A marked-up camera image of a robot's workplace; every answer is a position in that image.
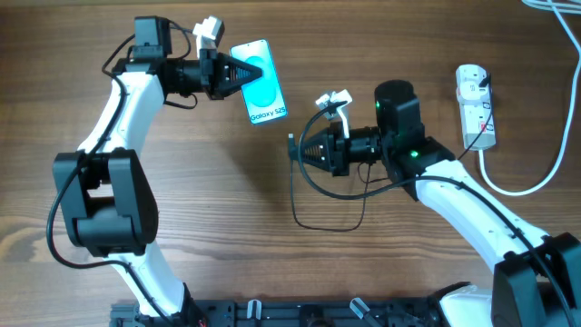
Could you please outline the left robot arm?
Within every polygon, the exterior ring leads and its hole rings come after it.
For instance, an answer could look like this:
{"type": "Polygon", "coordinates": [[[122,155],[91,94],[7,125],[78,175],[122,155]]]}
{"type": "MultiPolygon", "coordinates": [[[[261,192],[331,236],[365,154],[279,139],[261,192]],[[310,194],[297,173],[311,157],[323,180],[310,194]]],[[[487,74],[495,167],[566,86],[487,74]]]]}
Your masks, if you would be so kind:
{"type": "Polygon", "coordinates": [[[134,31],[103,64],[112,90],[87,138],[53,163],[56,197],[47,217],[62,216],[70,242],[112,266],[137,297],[133,321],[204,326],[207,318],[156,242],[159,210],[140,155],[154,117],[170,95],[221,100],[261,77],[259,67],[218,49],[224,23],[209,16],[183,29],[185,54],[172,53],[171,19],[138,16],[134,31]]]}

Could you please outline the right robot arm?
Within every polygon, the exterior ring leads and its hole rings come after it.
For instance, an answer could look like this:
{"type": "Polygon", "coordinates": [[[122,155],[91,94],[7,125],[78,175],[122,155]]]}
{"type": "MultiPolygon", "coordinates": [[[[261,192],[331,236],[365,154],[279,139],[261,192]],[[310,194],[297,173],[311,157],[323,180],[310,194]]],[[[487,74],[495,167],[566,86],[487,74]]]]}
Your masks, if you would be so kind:
{"type": "Polygon", "coordinates": [[[374,92],[377,123],[350,128],[345,94],[325,94],[321,114],[334,122],[289,139],[294,167],[346,176],[352,164],[382,163],[390,188],[442,216],[480,255],[493,286],[463,282],[435,295],[446,326],[577,326],[580,242],[552,236],[518,217],[482,188],[448,148],[427,136],[411,83],[390,80],[374,92]]]}

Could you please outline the Galaxy S25 smartphone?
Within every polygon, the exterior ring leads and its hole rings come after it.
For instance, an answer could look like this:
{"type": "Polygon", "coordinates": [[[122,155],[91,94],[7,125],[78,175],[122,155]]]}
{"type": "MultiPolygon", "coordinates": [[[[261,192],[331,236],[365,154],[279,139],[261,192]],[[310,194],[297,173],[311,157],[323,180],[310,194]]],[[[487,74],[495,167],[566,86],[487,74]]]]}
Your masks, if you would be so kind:
{"type": "Polygon", "coordinates": [[[287,106],[268,41],[260,39],[235,45],[230,53],[233,58],[262,70],[262,77],[241,88],[251,124],[266,124],[287,116],[287,106]]]}

